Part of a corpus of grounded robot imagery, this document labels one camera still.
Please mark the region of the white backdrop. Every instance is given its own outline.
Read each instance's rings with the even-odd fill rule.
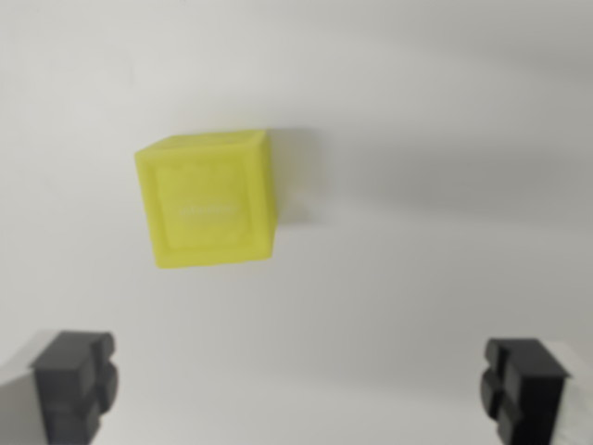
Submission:
[[[97,445],[497,444],[486,339],[591,345],[591,42],[578,0],[0,0],[0,358],[114,332]],[[243,128],[273,259],[158,270],[133,152]]]

